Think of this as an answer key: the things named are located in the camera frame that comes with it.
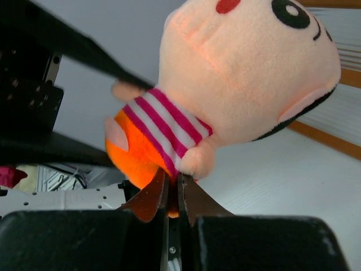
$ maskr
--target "pink and white stripe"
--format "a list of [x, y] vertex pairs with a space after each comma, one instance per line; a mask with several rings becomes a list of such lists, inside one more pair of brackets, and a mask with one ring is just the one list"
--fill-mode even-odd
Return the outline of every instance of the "pink and white stripe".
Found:
[[123, 110], [161, 154], [173, 177], [186, 151], [213, 134], [211, 127], [156, 88], [135, 98]]

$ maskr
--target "black metal plate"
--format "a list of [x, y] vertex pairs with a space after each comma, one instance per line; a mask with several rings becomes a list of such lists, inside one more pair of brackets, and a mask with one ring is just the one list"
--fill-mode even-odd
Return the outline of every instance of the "black metal plate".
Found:
[[[125, 253], [137, 253], [142, 256], [142, 260], [136, 263], [138, 269], [134, 264], [125, 265], [125, 268], [167, 270], [169, 187], [169, 176], [160, 168], [145, 188], [119, 208], [132, 210], [140, 221], [146, 223], [140, 224], [138, 228], [131, 228], [129, 238], [133, 242], [129, 243], [129, 248], [125, 251]], [[138, 253], [139, 249], [144, 250], [142, 254]]]
[[5, 73], [0, 82], [0, 115], [8, 129], [52, 131], [64, 92], [40, 81]]
[[77, 163], [113, 167], [106, 152], [52, 132], [2, 130], [0, 165]]
[[0, 24], [0, 55], [0, 73], [43, 81], [52, 52], [37, 44], [33, 37]]
[[311, 217], [199, 217], [197, 271], [348, 271], [331, 229]]
[[169, 219], [168, 260], [181, 260], [181, 229], [179, 218]]
[[123, 183], [119, 184], [118, 187], [124, 190], [124, 196], [127, 202], [140, 192], [140, 189], [134, 186], [129, 180], [123, 180]]
[[191, 176], [179, 174], [177, 181], [181, 265], [183, 270], [194, 271], [193, 249], [196, 240], [192, 235], [192, 227], [197, 218], [200, 216], [225, 217], [233, 216], [233, 214], [219, 205]]
[[0, 220], [0, 270], [120, 270], [132, 219], [120, 211], [9, 214]]

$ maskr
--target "stuffed doll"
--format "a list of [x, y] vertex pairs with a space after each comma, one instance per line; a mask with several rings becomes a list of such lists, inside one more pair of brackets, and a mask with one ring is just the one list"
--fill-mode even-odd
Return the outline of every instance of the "stuffed doll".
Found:
[[138, 188], [162, 167], [208, 176], [217, 148], [265, 138], [325, 101], [341, 76], [325, 26], [290, 0], [188, 0], [166, 20], [157, 86], [118, 82], [105, 148]]

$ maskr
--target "doll hand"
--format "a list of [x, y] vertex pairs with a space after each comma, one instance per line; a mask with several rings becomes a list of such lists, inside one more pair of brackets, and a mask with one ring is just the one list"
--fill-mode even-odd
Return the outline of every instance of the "doll hand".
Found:
[[113, 96], [125, 103], [141, 96], [144, 92], [145, 90], [125, 82], [116, 82], [112, 86]]
[[180, 161], [179, 171], [198, 180], [210, 175], [214, 164], [215, 147], [210, 138], [206, 138], [186, 152]]

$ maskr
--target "screw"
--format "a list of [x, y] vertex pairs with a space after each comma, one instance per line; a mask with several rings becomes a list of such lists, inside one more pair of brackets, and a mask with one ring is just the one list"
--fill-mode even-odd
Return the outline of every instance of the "screw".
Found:
[[29, 108], [33, 108], [34, 107], [34, 104], [35, 104], [35, 100], [32, 100], [30, 103], [29, 103]]
[[17, 79], [14, 79], [11, 85], [16, 88], [18, 86], [18, 84], [19, 84], [19, 81]]
[[175, 252], [176, 252], [175, 247], [170, 247], [170, 248], [169, 248], [169, 252], [170, 252], [171, 254], [175, 254]]

